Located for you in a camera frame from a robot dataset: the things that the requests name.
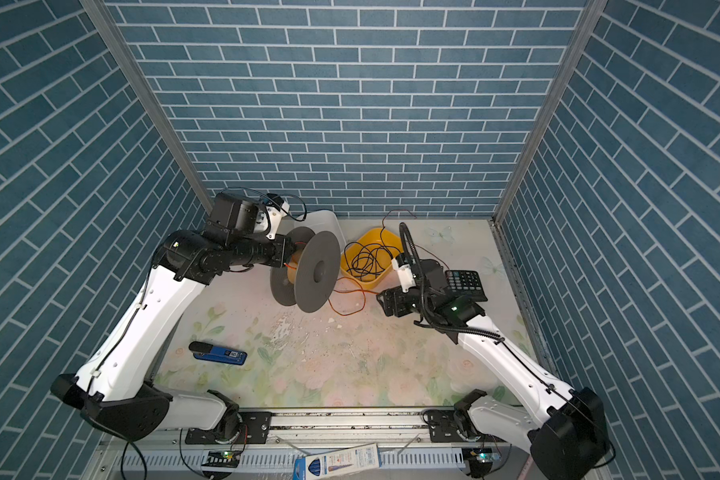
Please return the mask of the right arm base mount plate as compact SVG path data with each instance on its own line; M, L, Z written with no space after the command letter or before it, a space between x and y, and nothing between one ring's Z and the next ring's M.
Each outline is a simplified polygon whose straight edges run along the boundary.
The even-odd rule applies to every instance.
M478 431L463 410L429 409L421 413L421 418L433 443L505 443L501 437Z

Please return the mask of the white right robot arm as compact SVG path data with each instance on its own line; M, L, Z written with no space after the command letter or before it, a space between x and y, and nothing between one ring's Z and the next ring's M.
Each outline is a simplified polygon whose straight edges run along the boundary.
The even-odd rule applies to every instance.
M388 316L419 315L419 326L448 336L490 369L518 401L512 407L475 389L454 408L467 440L497 436L528 452L548 479L582 479L604 466L612 447L605 407L589 388L574 389L539 365L505 336L469 289L450 281L435 260L397 256L400 282L378 294Z

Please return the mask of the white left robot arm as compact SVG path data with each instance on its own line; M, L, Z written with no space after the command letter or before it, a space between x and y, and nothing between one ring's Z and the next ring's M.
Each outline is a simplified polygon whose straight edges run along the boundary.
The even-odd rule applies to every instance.
M282 195L217 194L202 230L177 230L162 241L112 334L77 372L58 375L51 393L94 428L128 442L157 429L235 441L242 424L235 402L217 391L161 390L149 373L187 307L216 277L287 263L296 246L278 228L290 212Z

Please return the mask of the dark grey perforated spool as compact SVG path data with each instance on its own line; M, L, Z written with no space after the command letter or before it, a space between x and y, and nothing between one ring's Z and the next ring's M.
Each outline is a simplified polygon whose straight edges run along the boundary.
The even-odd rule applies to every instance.
M332 294L340 268L341 248L330 231L315 233L296 227L286 235L296 251L280 268L270 271L270 289L277 303L318 311Z

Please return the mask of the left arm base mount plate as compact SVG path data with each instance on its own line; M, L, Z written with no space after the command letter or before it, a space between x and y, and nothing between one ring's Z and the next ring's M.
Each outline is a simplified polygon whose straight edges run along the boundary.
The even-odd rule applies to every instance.
M188 445L265 444L273 414L269 411L243 411L228 414L210 429L189 429L184 437Z

